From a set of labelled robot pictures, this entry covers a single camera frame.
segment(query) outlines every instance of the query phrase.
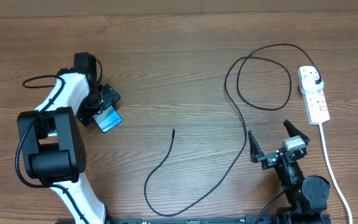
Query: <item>white cable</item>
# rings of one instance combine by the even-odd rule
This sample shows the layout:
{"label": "white cable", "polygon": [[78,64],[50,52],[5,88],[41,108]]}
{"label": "white cable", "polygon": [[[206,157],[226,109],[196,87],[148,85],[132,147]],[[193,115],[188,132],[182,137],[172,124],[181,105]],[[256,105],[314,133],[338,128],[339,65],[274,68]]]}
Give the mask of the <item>white cable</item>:
{"label": "white cable", "polygon": [[329,163],[329,159],[328,159],[328,153],[327,153],[327,146],[326,146],[326,140],[325,140],[325,137],[324,137],[324,131],[323,131],[323,124],[322,123],[319,123],[318,124],[318,127],[320,128],[320,135],[321,135],[321,142],[323,143],[323,151],[324,151],[324,157],[326,158],[326,163],[327,163],[327,168],[328,168],[328,171],[329,171],[329,174],[334,182],[334,186],[335,186],[335,189],[336,191],[338,191],[338,194],[339,196],[341,197],[342,201],[343,201],[343,204],[345,205],[346,207],[346,211],[347,211],[347,215],[349,216],[349,224],[353,224],[353,218],[352,218],[352,212],[351,212],[351,208],[349,207],[349,205],[347,204],[347,201],[345,199],[345,196],[343,196],[342,192],[341,192],[341,189],[339,189],[339,186],[335,180],[335,176],[334,176],[334,173],[333,173],[333,170],[331,168],[331,165]]}

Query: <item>extension cord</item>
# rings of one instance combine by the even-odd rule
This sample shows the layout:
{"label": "extension cord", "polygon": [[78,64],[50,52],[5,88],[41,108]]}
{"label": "extension cord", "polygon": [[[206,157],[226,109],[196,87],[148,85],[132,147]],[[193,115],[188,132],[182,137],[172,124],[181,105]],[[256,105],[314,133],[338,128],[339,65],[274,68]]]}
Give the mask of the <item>extension cord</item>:
{"label": "extension cord", "polygon": [[314,78],[318,77],[318,73],[313,66],[302,66],[298,70],[298,77],[299,87],[302,92],[303,101],[305,102],[306,115],[308,117],[309,124],[317,124],[319,126],[321,143],[323,145],[324,157],[326,159],[329,174],[333,180],[335,189],[337,190],[339,196],[343,201],[344,206],[346,207],[346,211],[349,216],[349,224],[353,224],[351,209],[347,204],[347,201],[343,196],[341,189],[339,189],[333,170],[329,163],[326,141],[324,137],[323,123],[328,121],[330,117],[323,89],[321,88],[321,85],[316,85],[315,87],[313,87],[312,85],[305,86],[305,83],[309,83],[309,80],[314,80]]}

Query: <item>wooden surface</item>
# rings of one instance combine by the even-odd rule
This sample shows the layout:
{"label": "wooden surface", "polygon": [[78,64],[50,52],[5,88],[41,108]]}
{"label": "wooden surface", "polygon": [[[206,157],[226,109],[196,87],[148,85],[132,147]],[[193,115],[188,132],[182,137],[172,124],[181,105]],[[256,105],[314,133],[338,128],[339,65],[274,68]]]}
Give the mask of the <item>wooden surface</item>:
{"label": "wooden surface", "polygon": [[0,18],[345,10],[358,0],[0,0]]}
{"label": "wooden surface", "polygon": [[[230,65],[257,47],[281,42],[304,48],[323,74],[331,164],[358,223],[358,12],[0,20],[0,223],[71,218],[54,192],[30,189],[16,177],[17,115],[33,110],[50,91],[25,89],[24,79],[72,66],[76,52],[91,52],[102,61],[102,83],[121,94],[118,112],[124,122],[107,134],[95,125],[80,125],[87,176],[114,217],[159,218],[148,208],[143,186],[166,155],[172,129],[177,133],[171,156],[148,185],[151,204],[163,213],[177,212],[204,195],[241,149],[241,122],[223,90]],[[282,122],[290,119],[311,138],[308,155],[300,161],[304,175],[331,182],[318,127],[307,123],[297,85],[298,67],[309,62],[287,47],[258,55],[288,67],[293,93],[280,111],[253,109],[236,95],[233,73],[229,91],[248,129],[265,152],[273,152],[287,137]],[[281,105],[288,94],[287,74],[267,62],[250,61],[240,84],[243,95],[257,105]],[[252,164],[247,145],[221,186],[177,217],[259,213],[279,191],[274,170]],[[286,205],[281,198],[269,212]],[[333,223],[347,223],[334,188],[327,213]]]}

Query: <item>tabletop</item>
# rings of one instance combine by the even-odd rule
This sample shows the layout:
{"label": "tabletop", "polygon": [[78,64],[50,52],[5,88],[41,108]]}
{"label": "tabletop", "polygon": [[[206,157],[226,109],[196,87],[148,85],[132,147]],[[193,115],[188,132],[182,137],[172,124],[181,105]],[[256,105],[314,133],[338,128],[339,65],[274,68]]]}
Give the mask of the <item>tabletop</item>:
{"label": "tabletop", "polygon": [[[28,188],[15,173],[17,115],[33,110],[50,92],[23,88],[26,78],[72,67],[77,52],[100,59],[102,84],[121,95],[117,111],[123,123],[102,134],[95,124],[86,128],[78,122],[86,175],[112,216],[161,218],[147,206],[143,188],[169,149],[172,129],[172,153],[147,187],[151,204],[162,213],[175,213],[203,196],[241,150],[242,123],[223,89],[231,64],[258,47],[282,42],[305,49],[321,70],[331,115],[324,124],[328,153],[358,223],[358,11],[0,19],[0,223],[71,218],[54,192]],[[309,61],[291,47],[257,56],[284,64],[293,90],[281,110],[251,108],[237,95],[236,66],[227,88],[247,130],[264,152],[273,152],[288,137],[282,123],[289,119],[311,139],[308,155],[299,160],[304,176],[320,175],[332,183],[318,127],[308,124],[298,88],[296,71]],[[288,75],[272,63],[250,60],[239,88],[251,103],[277,107],[287,98]],[[250,162],[247,144],[222,184],[177,218],[258,214],[280,191],[273,169]],[[268,212],[284,206],[282,197]],[[333,223],[347,223],[334,187],[325,213]]]}

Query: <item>black cable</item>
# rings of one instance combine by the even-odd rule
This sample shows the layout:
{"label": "black cable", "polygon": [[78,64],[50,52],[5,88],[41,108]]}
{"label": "black cable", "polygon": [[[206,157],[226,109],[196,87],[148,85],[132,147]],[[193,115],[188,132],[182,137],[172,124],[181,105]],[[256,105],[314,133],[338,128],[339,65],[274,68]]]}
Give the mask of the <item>black cable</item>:
{"label": "black cable", "polygon": [[[145,184],[144,184],[144,197],[145,197],[145,200],[146,200],[146,203],[147,205],[149,206],[149,208],[154,212],[156,213],[157,215],[160,215],[160,216],[163,216],[163,217],[173,217],[175,215],[179,215],[181,214],[182,212],[188,210],[189,208],[191,208],[192,206],[196,205],[198,202],[202,201],[202,199],[206,198],[210,193],[212,193],[217,187],[219,187],[219,185],[223,182],[223,180],[226,178],[226,176],[228,175],[228,173],[230,172],[231,168],[233,167],[233,165],[236,163],[236,161],[238,160],[238,158],[240,157],[241,153],[243,152],[246,144],[247,144],[247,127],[246,127],[246,122],[244,121],[244,117],[239,109],[239,107],[236,105],[236,103],[234,102],[234,100],[231,98],[231,95],[229,94],[229,92],[227,91],[227,78],[231,72],[231,70],[233,69],[233,67],[242,59],[244,59],[243,63],[241,64],[241,67],[239,69],[239,72],[238,72],[238,75],[237,75],[237,92],[238,94],[240,95],[241,99],[246,102],[248,105],[250,105],[251,107],[254,107],[254,108],[257,108],[257,109],[260,109],[260,110],[267,110],[267,111],[276,111],[276,110],[279,110],[279,109],[282,109],[285,105],[287,105],[288,101],[290,100],[290,97],[291,97],[291,91],[292,91],[292,80],[291,80],[291,74],[290,72],[288,71],[288,69],[282,65],[281,63],[275,61],[275,60],[272,60],[272,59],[269,59],[269,58],[262,58],[262,57],[255,57],[255,56],[252,56],[255,52],[259,51],[259,50],[262,50],[262,49],[266,49],[268,47],[274,47],[274,46],[291,46],[291,47],[295,47],[297,49],[299,49],[300,51],[302,51],[306,57],[309,59],[309,61],[312,63],[312,65],[316,68],[318,74],[319,74],[319,80],[316,81],[316,83],[320,83],[321,81],[321,74],[319,72],[319,70],[317,69],[317,66],[314,64],[314,62],[312,61],[312,59],[309,57],[309,55],[303,50],[301,49],[300,47],[296,46],[296,45],[293,45],[293,44],[273,44],[273,45],[268,45],[268,46],[265,46],[265,47],[261,47],[259,49],[256,49],[254,50],[253,52],[251,52],[248,56],[246,57],[241,57],[239,59],[237,59],[233,64],[232,66],[230,67],[229,71],[227,72],[226,74],[226,77],[224,79],[224,91],[226,92],[227,96],[229,97],[230,101],[232,102],[232,104],[236,107],[236,110],[237,112],[239,113],[240,115],[240,118],[241,118],[241,122],[242,122],[242,127],[244,129],[244,144],[240,150],[240,152],[238,153],[238,155],[236,156],[236,158],[234,159],[234,161],[232,162],[232,164],[230,165],[230,167],[228,168],[228,170],[226,171],[226,173],[223,175],[222,179],[208,192],[206,193],[204,196],[202,196],[200,199],[198,199],[196,202],[192,203],[191,205],[187,206],[186,208],[184,208],[183,210],[180,210],[179,212],[176,212],[176,213],[173,213],[173,214],[162,214],[160,212],[157,212],[152,206],[151,204],[149,203],[149,200],[147,199],[147,192],[146,192],[146,188],[147,188],[147,182],[149,181],[150,177],[153,175],[153,173],[155,171],[157,171],[158,168],[160,168],[162,166],[162,164],[167,160],[169,154],[171,153],[171,150],[172,150],[172,145],[173,145],[173,138],[175,137],[175,130],[172,131],[172,141],[171,141],[171,146],[169,148],[169,151],[167,153],[167,155],[165,156],[164,160],[149,174],[149,176],[146,178],[146,181],[145,181]],[[249,103],[244,97],[243,95],[240,93],[239,91],[239,76],[240,76],[240,72],[242,70],[242,67],[244,66],[245,62],[249,59],[259,59],[259,60],[266,60],[268,62],[273,62],[279,66],[281,66],[288,74],[288,79],[290,81],[290,89],[288,91],[288,98],[287,100],[284,102],[283,105],[281,105],[280,107],[278,108],[263,108],[263,107],[260,107],[260,106],[256,106],[256,105],[253,105],[252,103]]]}
{"label": "black cable", "polygon": [[262,209],[262,211],[260,211],[259,215],[258,215],[258,218],[256,219],[256,222],[255,224],[258,224],[259,223],[259,220],[260,218],[262,217],[262,215],[266,212],[266,210],[268,210],[270,208],[270,206],[273,205],[273,203],[275,201],[277,201],[277,199],[279,197],[281,197],[285,192],[287,191],[287,188],[283,189],[283,191],[281,191],[276,197],[274,197],[265,207],[264,209]]}
{"label": "black cable", "polygon": [[99,66],[100,66],[100,74],[99,74],[99,79],[98,79],[98,85],[99,85],[102,82],[103,68],[102,68],[102,63],[99,61],[99,59],[96,59],[96,61],[99,63]]}
{"label": "black cable", "polygon": [[33,127],[34,123],[36,122],[36,120],[43,115],[43,113],[45,112],[45,110],[47,110],[49,108],[50,105],[53,104],[53,102],[56,100],[56,98],[59,96],[59,94],[62,92],[64,86],[65,86],[65,81],[62,77],[56,76],[56,75],[42,75],[39,77],[33,77],[33,78],[29,78],[27,80],[24,80],[23,82],[23,87],[24,88],[46,88],[46,87],[54,87],[54,85],[43,85],[43,86],[27,86],[26,83],[32,80],[37,80],[37,79],[41,79],[41,78],[56,78],[59,79],[62,82],[62,85],[60,86],[60,88],[58,89],[58,91],[56,92],[56,94],[49,100],[49,102],[34,116],[33,120],[30,122],[30,124],[28,125],[28,127],[25,129],[23,136],[20,139],[19,145],[17,146],[16,149],[16,156],[15,156],[15,170],[16,170],[16,174],[18,176],[18,178],[21,180],[21,182],[23,184],[25,184],[28,187],[32,187],[32,188],[49,188],[49,187],[56,187],[60,190],[63,191],[64,194],[67,195],[68,199],[70,200],[70,202],[73,204],[73,207],[75,209],[75,211],[77,212],[78,216],[80,217],[81,220],[84,221],[85,224],[89,224],[89,222],[87,221],[87,219],[84,217],[84,215],[80,212],[80,209],[78,208],[77,204],[75,203],[73,197],[71,196],[71,194],[69,193],[69,191],[64,188],[61,185],[57,185],[57,184],[51,184],[49,186],[44,186],[44,185],[38,185],[38,184],[31,184],[30,182],[26,181],[25,178],[23,177],[22,173],[20,172],[20,167],[19,167],[19,157],[20,157],[20,151],[22,149],[23,143],[27,137],[27,135],[30,132],[30,129]]}

